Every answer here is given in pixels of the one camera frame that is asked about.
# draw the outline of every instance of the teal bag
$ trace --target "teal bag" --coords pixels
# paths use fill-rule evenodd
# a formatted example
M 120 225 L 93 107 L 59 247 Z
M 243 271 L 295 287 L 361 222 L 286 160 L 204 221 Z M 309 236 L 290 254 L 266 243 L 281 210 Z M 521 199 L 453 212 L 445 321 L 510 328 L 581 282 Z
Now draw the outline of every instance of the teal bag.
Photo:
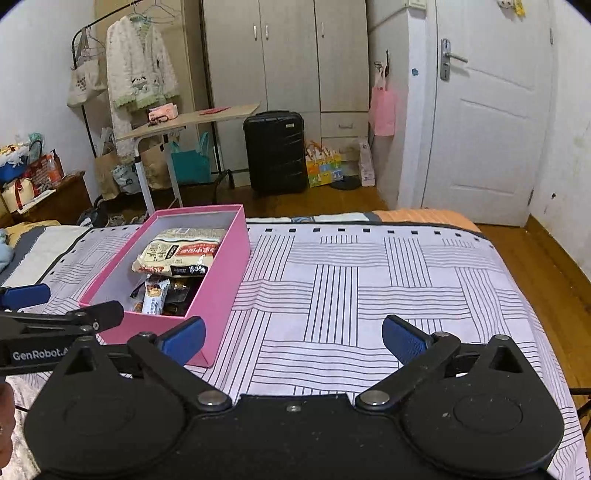
M 182 152 L 176 142 L 172 142 L 174 172 L 179 185 L 195 183 L 211 183 L 212 173 L 207 151 L 209 150 L 209 133 L 205 132 L 199 142 L 199 150 Z

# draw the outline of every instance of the blue container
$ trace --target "blue container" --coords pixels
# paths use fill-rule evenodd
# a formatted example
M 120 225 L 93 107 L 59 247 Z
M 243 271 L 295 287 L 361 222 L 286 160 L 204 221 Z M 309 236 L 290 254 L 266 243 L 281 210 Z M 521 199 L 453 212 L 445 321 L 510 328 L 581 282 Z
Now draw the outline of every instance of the blue container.
M 176 143 L 172 144 L 174 172 L 180 185 L 210 183 L 212 181 L 209 157 L 207 156 L 208 148 L 208 132 L 201 136 L 199 150 L 181 152 Z
M 25 171 L 27 170 L 27 158 L 21 158 L 24 160 L 23 163 L 19 165 L 10 165 L 10 163 L 4 164 L 3 167 L 0 167 L 0 184 L 8 183 L 9 181 L 13 181 L 18 177 L 24 175 Z

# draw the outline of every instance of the pink bag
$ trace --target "pink bag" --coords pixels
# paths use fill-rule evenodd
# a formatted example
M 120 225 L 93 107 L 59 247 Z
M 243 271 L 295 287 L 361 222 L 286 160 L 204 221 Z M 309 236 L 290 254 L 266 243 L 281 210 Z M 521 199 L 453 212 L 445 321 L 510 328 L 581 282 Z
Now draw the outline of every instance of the pink bag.
M 376 72 L 369 107 L 369 123 L 377 137 L 391 137 L 396 133 L 397 103 L 396 94 L 387 90 L 384 70 Z

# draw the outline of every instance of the wooden nightstand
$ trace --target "wooden nightstand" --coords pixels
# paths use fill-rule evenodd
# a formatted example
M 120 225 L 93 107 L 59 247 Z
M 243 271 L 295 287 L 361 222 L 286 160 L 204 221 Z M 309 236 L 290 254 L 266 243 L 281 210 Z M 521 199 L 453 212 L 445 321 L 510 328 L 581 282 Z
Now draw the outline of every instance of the wooden nightstand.
M 12 214 L 15 223 L 57 220 L 62 225 L 75 225 L 80 215 L 92 208 L 84 183 L 85 172 L 66 176 L 55 188 L 56 192 L 40 201 L 29 211 Z

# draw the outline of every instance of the door lock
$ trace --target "door lock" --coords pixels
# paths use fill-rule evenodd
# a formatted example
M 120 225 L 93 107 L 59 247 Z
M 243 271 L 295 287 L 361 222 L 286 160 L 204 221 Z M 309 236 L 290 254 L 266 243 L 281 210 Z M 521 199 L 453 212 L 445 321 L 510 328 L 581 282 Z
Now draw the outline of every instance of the door lock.
M 468 63 L 467 58 L 452 53 L 452 43 L 444 38 L 441 41 L 441 79 L 445 82 L 449 82 L 452 71 L 452 59 Z

